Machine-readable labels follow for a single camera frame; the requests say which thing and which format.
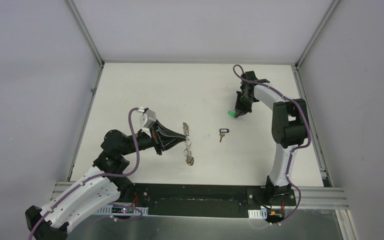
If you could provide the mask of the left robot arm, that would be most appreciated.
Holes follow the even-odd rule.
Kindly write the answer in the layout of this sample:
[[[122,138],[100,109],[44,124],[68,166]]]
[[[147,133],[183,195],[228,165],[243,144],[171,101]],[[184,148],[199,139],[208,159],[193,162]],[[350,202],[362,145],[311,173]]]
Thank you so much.
[[[159,121],[150,126],[150,133],[139,130],[131,135],[113,129],[106,133],[102,152],[86,173],[57,198],[25,211],[29,239],[65,240],[82,221],[105,205],[119,200],[127,202],[133,195],[133,183],[124,172],[130,162],[126,155],[154,148],[158,155],[179,143],[186,136],[174,132]]]

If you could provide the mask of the metal disc with keyrings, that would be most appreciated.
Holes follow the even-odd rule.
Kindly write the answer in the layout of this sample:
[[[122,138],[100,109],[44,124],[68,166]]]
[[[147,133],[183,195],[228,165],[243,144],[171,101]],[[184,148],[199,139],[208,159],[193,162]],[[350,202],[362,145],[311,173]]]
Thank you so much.
[[[190,140],[190,128],[189,128],[189,125],[186,122],[183,122],[182,123],[182,129],[183,129],[183,134],[186,137],[186,141],[184,142],[185,149],[183,151],[183,154],[185,156],[185,162],[187,164],[187,162],[189,160],[194,159],[194,157],[192,155],[192,151],[191,151],[192,142]]]

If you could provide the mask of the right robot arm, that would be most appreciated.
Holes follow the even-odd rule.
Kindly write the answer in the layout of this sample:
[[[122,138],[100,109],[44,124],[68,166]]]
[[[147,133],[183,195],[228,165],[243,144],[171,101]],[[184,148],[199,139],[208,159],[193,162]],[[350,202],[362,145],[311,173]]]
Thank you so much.
[[[271,135],[276,143],[273,167],[266,178],[262,193],[254,199],[262,204],[276,205],[295,198],[291,173],[295,155],[310,140],[307,103],[302,98],[291,99],[274,89],[267,79],[258,79],[253,71],[243,71],[237,91],[234,118],[252,112],[253,103],[262,102],[271,111]]]

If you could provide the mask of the black tag key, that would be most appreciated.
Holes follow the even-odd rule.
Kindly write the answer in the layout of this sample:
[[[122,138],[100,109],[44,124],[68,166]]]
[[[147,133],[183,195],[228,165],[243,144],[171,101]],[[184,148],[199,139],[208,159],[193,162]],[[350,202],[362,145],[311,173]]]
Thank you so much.
[[[220,143],[222,142],[224,136],[225,136],[226,134],[228,134],[229,132],[230,132],[230,130],[229,130],[228,128],[220,128],[220,129],[219,129],[219,142],[220,142]]]

